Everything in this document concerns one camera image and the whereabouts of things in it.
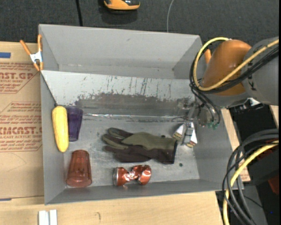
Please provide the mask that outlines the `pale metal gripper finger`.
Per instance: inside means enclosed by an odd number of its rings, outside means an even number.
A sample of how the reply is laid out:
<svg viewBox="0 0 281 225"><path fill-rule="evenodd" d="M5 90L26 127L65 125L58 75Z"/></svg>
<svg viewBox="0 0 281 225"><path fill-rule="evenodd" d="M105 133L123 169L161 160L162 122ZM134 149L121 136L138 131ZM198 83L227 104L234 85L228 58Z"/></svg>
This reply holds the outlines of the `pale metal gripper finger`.
<svg viewBox="0 0 281 225"><path fill-rule="evenodd" d="M173 138L177 141L182 141L186 132L186 124L181 124L173 133Z"/></svg>
<svg viewBox="0 0 281 225"><path fill-rule="evenodd" d="M187 124L187 130L185 132L185 144L190 148L193 148L197 145L197 136L193 122Z"/></svg>

